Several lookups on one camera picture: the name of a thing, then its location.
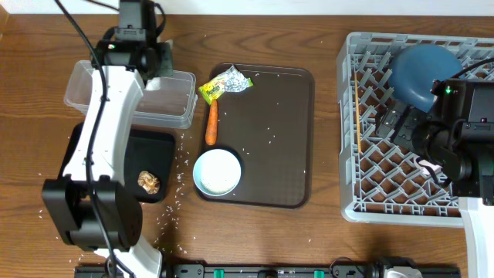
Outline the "wooden chopstick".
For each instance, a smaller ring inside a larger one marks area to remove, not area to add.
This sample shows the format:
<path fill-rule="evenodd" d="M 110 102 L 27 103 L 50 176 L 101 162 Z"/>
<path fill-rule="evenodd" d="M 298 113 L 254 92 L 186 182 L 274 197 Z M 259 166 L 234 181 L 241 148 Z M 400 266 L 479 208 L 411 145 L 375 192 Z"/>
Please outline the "wooden chopstick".
<path fill-rule="evenodd" d="M 357 138 L 357 153 L 361 150 L 361 135 L 360 135 L 360 102 L 359 102 L 359 85 L 357 71 L 354 70 L 354 101 L 355 101 L 355 120 L 356 120 L 356 138 Z"/>

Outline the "dark blue bowl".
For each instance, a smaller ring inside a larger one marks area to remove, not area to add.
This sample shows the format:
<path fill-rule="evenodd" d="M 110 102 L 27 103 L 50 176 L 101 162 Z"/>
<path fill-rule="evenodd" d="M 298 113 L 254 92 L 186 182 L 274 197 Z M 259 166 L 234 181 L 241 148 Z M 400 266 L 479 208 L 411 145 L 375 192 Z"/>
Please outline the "dark blue bowl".
<path fill-rule="evenodd" d="M 460 60 L 447 49 L 421 44 L 402 49 L 391 61 L 387 83 L 393 98 L 428 112 L 435 102 L 431 92 L 435 80 L 445 80 L 460 72 Z"/>

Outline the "pink cup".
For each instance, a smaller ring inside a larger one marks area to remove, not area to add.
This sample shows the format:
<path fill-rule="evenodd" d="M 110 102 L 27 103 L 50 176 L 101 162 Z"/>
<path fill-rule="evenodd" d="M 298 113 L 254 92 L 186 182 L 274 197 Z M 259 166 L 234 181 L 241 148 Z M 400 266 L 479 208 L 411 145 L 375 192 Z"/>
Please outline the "pink cup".
<path fill-rule="evenodd" d="M 432 164 L 429 161 L 421 157 L 416 157 L 414 159 L 414 166 L 421 170 L 424 175 L 431 176 L 431 172 L 433 171 L 435 174 L 439 173 L 442 170 L 442 167 L 436 164 Z"/>

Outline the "white tissue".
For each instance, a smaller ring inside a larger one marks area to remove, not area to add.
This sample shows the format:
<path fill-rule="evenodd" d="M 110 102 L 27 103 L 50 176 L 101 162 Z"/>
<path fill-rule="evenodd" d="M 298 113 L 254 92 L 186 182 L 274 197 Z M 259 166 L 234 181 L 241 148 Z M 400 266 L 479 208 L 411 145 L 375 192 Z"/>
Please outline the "white tissue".
<path fill-rule="evenodd" d="M 152 80 L 148 80 L 145 90 L 146 91 L 156 91 L 161 89 L 161 78 L 155 77 Z"/>

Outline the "brown mushroom food scrap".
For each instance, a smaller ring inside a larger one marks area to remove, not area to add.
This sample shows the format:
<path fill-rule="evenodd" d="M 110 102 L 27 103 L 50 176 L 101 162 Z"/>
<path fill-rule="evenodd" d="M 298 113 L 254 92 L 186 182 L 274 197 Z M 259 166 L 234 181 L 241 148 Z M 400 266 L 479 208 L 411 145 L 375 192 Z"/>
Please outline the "brown mushroom food scrap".
<path fill-rule="evenodd" d="M 157 194 L 161 186 L 159 178 L 149 171 L 142 171 L 138 175 L 137 183 L 149 195 Z"/>

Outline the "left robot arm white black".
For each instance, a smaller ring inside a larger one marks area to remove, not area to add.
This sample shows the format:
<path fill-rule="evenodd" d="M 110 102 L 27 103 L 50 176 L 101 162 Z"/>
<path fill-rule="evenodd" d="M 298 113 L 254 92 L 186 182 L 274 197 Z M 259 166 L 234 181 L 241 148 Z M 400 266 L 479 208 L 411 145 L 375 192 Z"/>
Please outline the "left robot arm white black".
<path fill-rule="evenodd" d="M 120 2 L 118 25 L 96 45 L 65 14 L 90 51 L 90 103 L 70 159 L 57 178 L 45 180 L 42 199 L 61 240 L 104 256 L 103 272 L 110 277 L 169 273 L 162 252 L 141 234 L 140 202 L 124 187 L 134 111 L 164 61 L 159 8 L 153 1 Z"/>

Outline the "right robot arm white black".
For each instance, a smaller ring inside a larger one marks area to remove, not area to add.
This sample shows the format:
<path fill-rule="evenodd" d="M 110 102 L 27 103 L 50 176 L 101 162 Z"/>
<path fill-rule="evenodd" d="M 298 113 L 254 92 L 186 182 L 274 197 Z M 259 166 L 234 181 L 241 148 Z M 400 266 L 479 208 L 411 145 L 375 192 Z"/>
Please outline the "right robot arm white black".
<path fill-rule="evenodd" d="M 435 81 L 427 112 L 396 100 L 376 116 L 376 134 L 441 167 L 458 199 L 467 244 L 468 275 L 493 275 L 493 84 Z"/>

